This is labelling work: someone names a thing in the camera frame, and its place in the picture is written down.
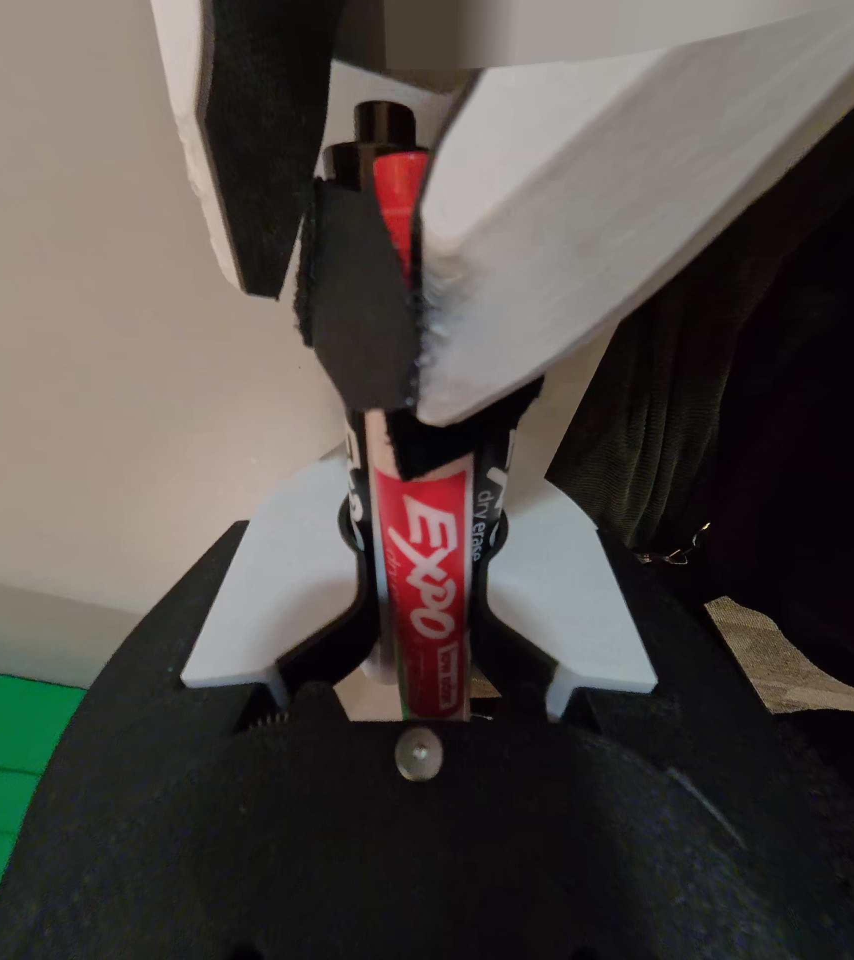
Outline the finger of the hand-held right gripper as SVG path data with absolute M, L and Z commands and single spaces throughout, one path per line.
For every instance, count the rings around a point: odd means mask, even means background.
M 329 378 L 356 411 L 479 414 L 614 326 L 853 102 L 854 2 L 385 2 L 386 50 L 476 74 L 389 237 L 329 185 Z
M 169 104 L 217 264 L 279 299 L 325 132 L 328 1 L 151 1 Z

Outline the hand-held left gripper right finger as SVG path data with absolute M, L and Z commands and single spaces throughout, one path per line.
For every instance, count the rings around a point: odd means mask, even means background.
M 579 690 L 658 677 L 594 521 L 556 487 L 509 495 L 475 579 L 472 660 L 498 694 L 561 719 Z

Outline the black dry erase marker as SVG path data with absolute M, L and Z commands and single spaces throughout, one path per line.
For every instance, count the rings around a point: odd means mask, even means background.
M 496 401 L 475 417 L 471 513 L 471 590 L 478 590 L 482 561 L 493 548 L 504 510 L 510 470 L 521 418 L 539 397 L 543 378 L 537 378 Z
M 406 105 L 366 101 L 353 109 L 354 138 L 328 146 L 322 153 L 325 180 L 345 189 L 373 194 L 373 163 L 385 155 L 416 150 L 417 120 Z M 345 411 L 348 504 L 357 545 L 362 549 L 366 579 L 378 601 L 378 630 L 371 653 L 361 669 L 373 683 L 397 683 L 394 644 L 388 637 L 390 619 L 383 559 L 378 553 L 378 528 L 370 476 L 364 413 Z

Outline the small metal clip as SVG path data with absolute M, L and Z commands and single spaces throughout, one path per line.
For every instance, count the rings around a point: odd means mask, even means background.
M 637 553 L 635 556 L 641 563 L 646 565 L 655 564 L 672 567 L 688 566 L 691 556 L 699 549 L 706 534 L 709 532 L 710 526 L 710 522 L 704 523 L 702 526 L 700 526 L 692 535 L 689 543 L 685 546 L 678 547 L 667 553 L 642 551 Z

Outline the red dry erase marker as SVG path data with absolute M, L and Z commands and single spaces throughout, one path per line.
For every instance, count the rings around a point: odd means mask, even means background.
M 401 713 L 466 720 L 473 456 L 404 480 L 387 413 L 366 413 L 364 428 Z

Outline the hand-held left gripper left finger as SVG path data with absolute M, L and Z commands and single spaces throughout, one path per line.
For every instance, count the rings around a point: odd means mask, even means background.
M 248 522 L 180 675 L 189 689 L 262 685 L 288 706 L 373 652 L 380 604 L 351 525 L 348 461 L 301 469 Z

